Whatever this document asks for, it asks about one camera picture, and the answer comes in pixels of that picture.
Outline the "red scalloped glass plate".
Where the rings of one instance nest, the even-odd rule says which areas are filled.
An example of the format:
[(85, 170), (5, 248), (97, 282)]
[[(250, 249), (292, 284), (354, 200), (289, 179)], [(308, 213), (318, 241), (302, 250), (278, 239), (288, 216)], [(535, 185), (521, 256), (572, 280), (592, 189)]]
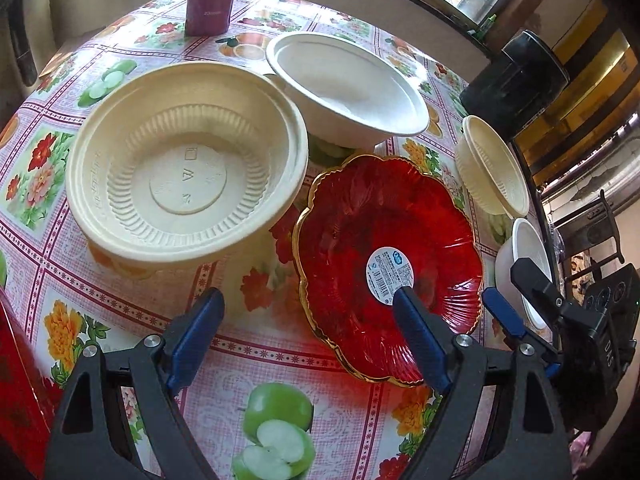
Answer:
[(402, 286), (456, 334), (472, 333), (482, 316), (472, 223), (448, 188), (409, 159), (354, 155), (319, 174), (292, 249), (314, 336), (366, 382), (423, 380), (392, 312)]

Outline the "white tower air conditioner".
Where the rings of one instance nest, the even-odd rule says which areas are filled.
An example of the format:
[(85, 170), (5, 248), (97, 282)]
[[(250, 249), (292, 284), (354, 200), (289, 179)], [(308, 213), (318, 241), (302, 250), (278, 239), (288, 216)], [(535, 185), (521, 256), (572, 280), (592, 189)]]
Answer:
[(9, 0), (4, 15), (9, 60), (20, 86), (30, 91), (56, 51), (50, 0)]

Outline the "black cylindrical container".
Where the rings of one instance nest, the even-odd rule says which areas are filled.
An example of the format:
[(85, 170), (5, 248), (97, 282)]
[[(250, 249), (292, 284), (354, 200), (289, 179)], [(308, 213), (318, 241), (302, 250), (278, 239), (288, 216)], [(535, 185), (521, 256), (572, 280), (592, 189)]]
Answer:
[(523, 30), (461, 92), (465, 111), (488, 122), (506, 142), (542, 114), (570, 82), (553, 51)]

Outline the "dark wooden chair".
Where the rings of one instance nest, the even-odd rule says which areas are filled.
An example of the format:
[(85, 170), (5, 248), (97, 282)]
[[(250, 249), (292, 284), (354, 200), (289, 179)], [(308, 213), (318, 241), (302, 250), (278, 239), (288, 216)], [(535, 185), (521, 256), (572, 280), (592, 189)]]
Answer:
[[(599, 196), (587, 205), (580, 206), (570, 214), (554, 222), (556, 232), (564, 244), (560, 263), (564, 274), (564, 284), (570, 287), (574, 281), (583, 276), (600, 271), (602, 266), (617, 260), (624, 264), (625, 258), (620, 244), (620, 230), (618, 229), (612, 207), (601, 190)], [(572, 258), (596, 247), (607, 240), (614, 240), (612, 254), (589, 263), (585, 269), (573, 271), (570, 263)]]

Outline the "cream ribbed bowl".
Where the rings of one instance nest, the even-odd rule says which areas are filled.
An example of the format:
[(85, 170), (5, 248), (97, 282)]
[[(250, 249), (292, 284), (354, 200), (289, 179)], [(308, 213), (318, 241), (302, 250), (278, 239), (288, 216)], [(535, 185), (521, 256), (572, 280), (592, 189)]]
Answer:
[(91, 112), (66, 195), (99, 259), (135, 278), (215, 261), (270, 229), (307, 162), (303, 116), (274, 82), (186, 62), (127, 82)]
[(523, 171), (506, 142), (482, 118), (463, 118), (454, 160), (464, 186), (485, 212), (513, 219), (527, 216), (530, 200)]

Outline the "floral fruit tablecloth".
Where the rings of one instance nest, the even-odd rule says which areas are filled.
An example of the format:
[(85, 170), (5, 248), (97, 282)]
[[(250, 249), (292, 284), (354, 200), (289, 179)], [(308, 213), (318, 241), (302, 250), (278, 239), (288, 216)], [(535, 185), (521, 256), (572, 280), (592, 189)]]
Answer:
[(267, 73), (268, 42), (314, 30), (359, 44), (419, 88), (428, 129), (413, 140), (380, 144), (380, 155), (404, 156), (441, 180), (470, 218), (484, 266), (495, 258), (511, 222), (491, 217), (461, 184), (454, 147), (464, 114), (465, 80), (404, 40), (337, 10), (304, 0), (235, 0), (230, 29), (186, 38), (186, 0), (152, 0), (81, 41), (43, 78), (3, 124), (1, 279), (15, 318), (32, 344), (49, 389), (58, 391), (87, 344), (126, 349), (161, 330), (204, 289), (224, 292), (226, 315), (206, 361), (179, 404), (192, 434), (221, 478), (246, 447), (243, 410), (264, 382), (292, 385), (314, 406), (313, 479), (396, 479), (437, 408), (429, 388), (369, 384), (352, 377), (307, 323), (291, 254), (296, 213), (289, 212), (253, 248), (189, 270), (143, 280), (116, 273), (90, 252), (64, 191), (67, 155), (93, 109), (86, 92), (110, 70), (126, 79), (182, 61), (216, 61)]

